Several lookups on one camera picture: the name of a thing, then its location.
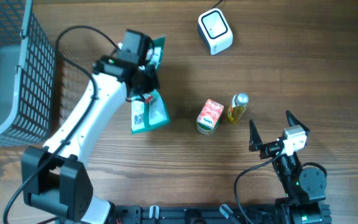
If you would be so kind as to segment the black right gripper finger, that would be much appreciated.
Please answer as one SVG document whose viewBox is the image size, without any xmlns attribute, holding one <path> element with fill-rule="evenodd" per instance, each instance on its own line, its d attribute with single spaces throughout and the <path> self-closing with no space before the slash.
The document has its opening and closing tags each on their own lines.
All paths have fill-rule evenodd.
<svg viewBox="0 0 358 224">
<path fill-rule="evenodd" d="M 260 151 L 264 144 L 260 138 L 256 125 L 252 119 L 249 121 L 249 127 L 250 127 L 249 151 L 251 152 Z"/>
<path fill-rule="evenodd" d="M 290 110 L 286 110 L 286 117 L 287 117 L 287 121 L 288 121 L 288 124 L 290 125 L 290 127 L 299 125 L 303 128 L 305 133 L 310 132 L 310 129 L 307 126 L 305 126 L 301 121 L 296 119 L 296 117 L 290 112 Z"/>
</svg>

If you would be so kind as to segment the green 3M gloves packet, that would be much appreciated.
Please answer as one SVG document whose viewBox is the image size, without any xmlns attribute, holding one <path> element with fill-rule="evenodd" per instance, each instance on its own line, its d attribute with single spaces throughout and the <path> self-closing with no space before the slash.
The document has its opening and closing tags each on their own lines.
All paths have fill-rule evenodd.
<svg viewBox="0 0 358 224">
<path fill-rule="evenodd" d="M 152 95 L 150 103 L 133 98 L 131 103 L 131 131 L 132 134 L 143 133 L 164 126 L 170 122 L 167 107 L 158 90 L 146 95 Z"/>
</svg>

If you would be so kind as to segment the yellow oil bottle silver cap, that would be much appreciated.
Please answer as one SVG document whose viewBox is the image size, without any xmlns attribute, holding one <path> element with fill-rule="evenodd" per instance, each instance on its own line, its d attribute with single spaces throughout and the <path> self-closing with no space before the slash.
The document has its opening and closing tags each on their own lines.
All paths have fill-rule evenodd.
<svg viewBox="0 0 358 224">
<path fill-rule="evenodd" d="M 227 119 L 231 124 L 237 124 L 244 114 L 249 102 L 246 93 L 239 93 L 233 96 L 232 102 L 227 110 Z"/>
</svg>

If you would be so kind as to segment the red drink carton cup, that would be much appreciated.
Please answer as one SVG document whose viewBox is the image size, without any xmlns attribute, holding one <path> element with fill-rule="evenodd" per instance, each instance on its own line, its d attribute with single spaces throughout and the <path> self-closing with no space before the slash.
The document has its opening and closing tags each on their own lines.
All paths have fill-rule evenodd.
<svg viewBox="0 0 358 224">
<path fill-rule="evenodd" d="M 214 133 L 219 125 L 219 119 L 223 113 L 223 109 L 223 105 L 208 99 L 196 119 L 198 131 L 205 135 Z"/>
</svg>

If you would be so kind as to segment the red white tube packet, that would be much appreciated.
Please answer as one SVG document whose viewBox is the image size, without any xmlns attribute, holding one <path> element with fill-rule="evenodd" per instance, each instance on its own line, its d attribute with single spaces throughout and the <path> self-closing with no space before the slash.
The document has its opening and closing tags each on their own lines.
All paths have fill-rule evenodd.
<svg viewBox="0 0 358 224">
<path fill-rule="evenodd" d="M 144 95 L 145 98 L 145 103 L 150 103 L 151 101 L 154 100 L 154 97 L 152 95 Z"/>
</svg>

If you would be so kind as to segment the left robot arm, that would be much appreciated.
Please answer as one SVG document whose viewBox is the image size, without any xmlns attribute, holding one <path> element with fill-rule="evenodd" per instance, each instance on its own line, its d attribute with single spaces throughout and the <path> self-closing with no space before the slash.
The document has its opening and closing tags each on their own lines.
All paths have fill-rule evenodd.
<svg viewBox="0 0 358 224">
<path fill-rule="evenodd" d="M 149 36 L 128 29 L 120 47 L 95 61 L 88 89 L 61 128 L 42 148 L 23 153 L 17 193 L 26 205 L 63 222 L 119 223 L 115 204 L 94 195 L 86 165 L 114 113 L 160 87 L 154 51 Z"/>
</svg>

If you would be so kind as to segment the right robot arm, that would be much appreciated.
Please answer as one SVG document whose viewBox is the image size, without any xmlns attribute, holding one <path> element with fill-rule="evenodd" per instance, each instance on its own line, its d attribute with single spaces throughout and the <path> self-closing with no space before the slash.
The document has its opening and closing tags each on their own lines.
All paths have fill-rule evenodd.
<svg viewBox="0 0 358 224">
<path fill-rule="evenodd" d="M 327 170 L 315 162 L 301 163 L 297 152 L 307 145 L 310 129 L 286 111 L 289 127 L 275 141 L 262 142 L 253 121 L 249 122 L 249 150 L 260 152 L 261 159 L 272 159 L 273 169 L 286 197 L 273 206 L 274 223 L 331 223 L 326 199 Z"/>
</svg>

